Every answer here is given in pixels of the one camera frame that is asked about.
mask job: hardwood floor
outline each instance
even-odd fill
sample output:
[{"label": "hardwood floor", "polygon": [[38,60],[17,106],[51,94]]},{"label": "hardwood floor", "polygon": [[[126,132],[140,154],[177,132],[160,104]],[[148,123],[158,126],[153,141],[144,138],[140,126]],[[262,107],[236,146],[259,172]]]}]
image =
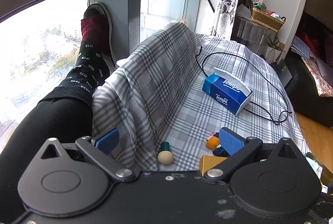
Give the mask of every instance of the hardwood floor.
[{"label": "hardwood floor", "polygon": [[333,130],[302,114],[296,116],[310,150],[333,172]]}]

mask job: city view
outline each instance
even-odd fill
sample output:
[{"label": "city view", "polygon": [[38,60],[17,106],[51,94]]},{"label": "city view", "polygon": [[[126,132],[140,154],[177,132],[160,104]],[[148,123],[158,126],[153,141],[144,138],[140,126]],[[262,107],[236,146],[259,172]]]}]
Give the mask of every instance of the city view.
[{"label": "city view", "polygon": [[22,119],[75,65],[87,0],[45,0],[0,23],[0,152]]}]

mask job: wicker basket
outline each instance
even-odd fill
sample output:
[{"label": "wicker basket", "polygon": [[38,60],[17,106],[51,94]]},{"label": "wicker basket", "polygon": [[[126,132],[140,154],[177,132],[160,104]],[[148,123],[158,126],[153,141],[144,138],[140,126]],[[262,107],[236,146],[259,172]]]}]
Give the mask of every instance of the wicker basket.
[{"label": "wicker basket", "polygon": [[281,29],[282,25],[285,23],[286,18],[282,17],[281,20],[276,19],[275,17],[271,17],[267,13],[252,7],[251,9],[251,18],[252,21],[266,27],[267,29],[270,29],[274,32],[278,32],[279,29]]}]

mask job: person's leg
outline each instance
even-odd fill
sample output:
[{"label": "person's leg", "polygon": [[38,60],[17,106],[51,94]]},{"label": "person's leg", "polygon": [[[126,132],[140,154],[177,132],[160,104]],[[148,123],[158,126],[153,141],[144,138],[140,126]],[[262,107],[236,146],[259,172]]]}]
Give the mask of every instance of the person's leg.
[{"label": "person's leg", "polygon": [[99,4],[86,10],[76,66],[23,119],[0,154],[0,222],[11,223],[24,212],[17,183],[46,139],[69,143],[91,135],[92,95],[110,75],[102,55],[111,55],[111,24],[104,10]]}]

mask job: blue gripper pad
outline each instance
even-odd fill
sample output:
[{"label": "blue gripper pad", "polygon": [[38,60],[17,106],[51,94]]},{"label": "blue gripper pad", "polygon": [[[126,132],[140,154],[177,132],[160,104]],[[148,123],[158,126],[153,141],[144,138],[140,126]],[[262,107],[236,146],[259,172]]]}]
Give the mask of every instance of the blue gripper pad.
[{"label": "blue gripper pad", "polygon": [[105,154],[109,154],[119,143],[119,131],[112,129],[109,133],[94,138],[94,146]]},{"label": "blue gripper pad", "polygon": [[219,132],[219,140],[221,146],[228,152],[228,154],[233,155],[242,149],[245,145],[246,139],[236,134],[234,131],[227,127],[221,128]]}]

